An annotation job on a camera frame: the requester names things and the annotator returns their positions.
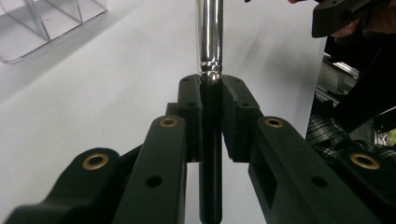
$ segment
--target plaid shirt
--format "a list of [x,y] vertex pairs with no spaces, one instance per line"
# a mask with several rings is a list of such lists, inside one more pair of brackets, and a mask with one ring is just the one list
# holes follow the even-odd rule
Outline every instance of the plaid shirt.
[[311,115],[305,140],[327,162],[333,162],[341,149],[354,147],[396,163],[394,147],[379,146],[361,140],[352,141],[341,125],[330,116]]

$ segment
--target white table surface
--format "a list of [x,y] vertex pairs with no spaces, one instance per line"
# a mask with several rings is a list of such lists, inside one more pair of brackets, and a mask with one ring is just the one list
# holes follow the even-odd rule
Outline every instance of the white table surface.
[[[324,39],[315,2],[224,1],[223,73],[245,80],[264,115],[304,135]],[[198,71],[195,1],[107,0],[108,13],[14,65],[0,64],[0,222],[38,203],[79,153],[121,155]],[[265,223],[248,165],[223,151],[223,222]],[[189,164],[186,223],[200,223],[198,165]]]

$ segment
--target brass insert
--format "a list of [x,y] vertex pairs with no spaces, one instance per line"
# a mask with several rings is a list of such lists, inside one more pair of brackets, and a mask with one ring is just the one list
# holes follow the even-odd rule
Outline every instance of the brass insert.
[[273,128],[281,128],[283,127],[283,122],[280,121],[279,119],[266,119],[265,123]]
[[82,163],[82,168],[86,170],[97,170],[104,167],[108,162],[108,156],[104,153],[94,153],[87,157]]
[[361,153],[352,153],[350,154],[349,158],[353,161],[353,163],[359,165],[359,167],[362,167],[364,169],[378,170],[381,167],[379,162],[376,161],[374,158]]
[[163,119],[161,120],[161,126],[165,128],[172,128],[177,125],[177,120],[176,119]]

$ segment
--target clear plastic container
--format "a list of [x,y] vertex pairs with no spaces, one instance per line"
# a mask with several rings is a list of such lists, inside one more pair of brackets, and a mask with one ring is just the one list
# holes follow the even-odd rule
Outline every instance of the clear plastic container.
[[0,61],[29,53],[106,12],[106,0],[0,0]]

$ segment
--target silver cylinder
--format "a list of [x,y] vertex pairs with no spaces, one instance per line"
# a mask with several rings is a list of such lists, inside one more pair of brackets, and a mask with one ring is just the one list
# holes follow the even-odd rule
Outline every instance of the silver cylinder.
[[220,77],[222,70],[223,1],[197,0],[198,41],[202,76]]

